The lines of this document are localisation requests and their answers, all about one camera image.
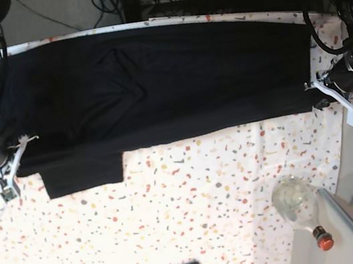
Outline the black t-shirt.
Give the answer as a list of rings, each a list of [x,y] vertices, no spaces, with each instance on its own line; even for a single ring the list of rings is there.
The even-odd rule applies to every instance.
[[[309,112],[303,25],[196,23],[48,43],[8,59],[0,141],[32,136],[18,176],[52,199],[123,181],[122,155]]]

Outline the clear bottle with orange cap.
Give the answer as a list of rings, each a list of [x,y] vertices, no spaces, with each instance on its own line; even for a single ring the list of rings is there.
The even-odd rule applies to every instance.
[[[323,251],[329,251],[334,246],[332,235],[319,221],[316,192],[306,181],[296,176],[282,176],[271,195],[273,207],[293,228],[309,232]]]

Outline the terrazzo patterned tablecloth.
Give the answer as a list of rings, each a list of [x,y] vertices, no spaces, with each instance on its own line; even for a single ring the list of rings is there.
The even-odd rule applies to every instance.
[[[335,193],[343,108],[126,152],[124,181],[50,199],[37,175],[0,200],[0,264],[293,264],[271,204],[282,175]]]

